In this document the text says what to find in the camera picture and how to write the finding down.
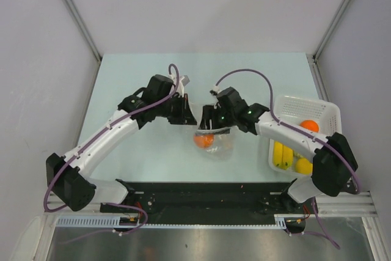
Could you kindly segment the clear zip top bag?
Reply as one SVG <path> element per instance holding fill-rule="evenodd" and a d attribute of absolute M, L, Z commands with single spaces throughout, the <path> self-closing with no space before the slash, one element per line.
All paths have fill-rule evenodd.
<path fill-rule="evenodd" d="M 194 132 L 195 134 L 213 134 L 214 143 L 207 149 L 200 149 L 200 153 L 211 160 L 224 161 L 232 157 L 235 146 L 236 133 L 233 127 L 225 127 L 214 130 L 200 130 L 199 124 Z"/>

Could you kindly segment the yellow fake banana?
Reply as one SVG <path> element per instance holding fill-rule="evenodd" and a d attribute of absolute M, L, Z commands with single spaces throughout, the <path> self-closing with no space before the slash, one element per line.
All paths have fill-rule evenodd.
<path fill-rule="evenodd" d="M 293 164 L 293 150 L 280 142 L 275 141 L 273 145 L 272 163 L 275 167 L 287 170 Z"/>

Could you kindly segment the yellow fake bell pepper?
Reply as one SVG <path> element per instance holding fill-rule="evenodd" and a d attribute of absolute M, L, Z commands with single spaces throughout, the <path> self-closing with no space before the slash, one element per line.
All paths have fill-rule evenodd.
<path fill-rule="evenodd" d="M 296 161 L 295 172 L 303 175 L 312 175 L 313 164 L 306 158 L 300 158 Z"/>

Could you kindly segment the green fake cabbage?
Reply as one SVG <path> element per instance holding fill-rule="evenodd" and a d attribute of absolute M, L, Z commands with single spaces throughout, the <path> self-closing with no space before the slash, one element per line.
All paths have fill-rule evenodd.
<path fill-rule="evenodd" d="M 297 158 L 303 158 L 303 156 L 300 153 L 296 152 L 296 151 L 293 151 L 293 155 L 295 157 L 297 157 Z"/>

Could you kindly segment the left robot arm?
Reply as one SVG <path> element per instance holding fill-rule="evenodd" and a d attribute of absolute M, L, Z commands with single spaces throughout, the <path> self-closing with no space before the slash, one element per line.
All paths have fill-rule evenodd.
<path fill-rule="evenodd" d="M 120 180 L 93 180 L 91 175 L 127 136 L 141 130 L 157 117 L 171 125 L 197 125 L 184 91 L 187 76 L 154 75 L 146 87 L 125 97 L 110 119 L 88 140 L 60 156 L 52 153 L 46 159 L 46 180 L 49 191 L 66 207 L 80 211 L 92 200 L 130 211 L 135 197 Z"/>

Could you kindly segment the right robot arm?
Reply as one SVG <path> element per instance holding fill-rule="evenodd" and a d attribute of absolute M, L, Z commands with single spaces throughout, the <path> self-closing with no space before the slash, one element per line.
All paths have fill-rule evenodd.
<path fill-rule="evenodd" d="M 215 87 L 211 94 L 217 101 L 203 107 L 202 133 L 237 127 L 279 142 L 309 162 L 309 174 L 296 172 L 296 179 L 284 191 L 282 207 L 287 212 L 296 213 L 305 201 L 319 194 L 338 196 L 350 180 L 360 191 L 358 164 L 342 134 L 337 105 L 292 96 L 279 96 L 271 100 L 270 107 L 248 105 L 233 87 Z"/>

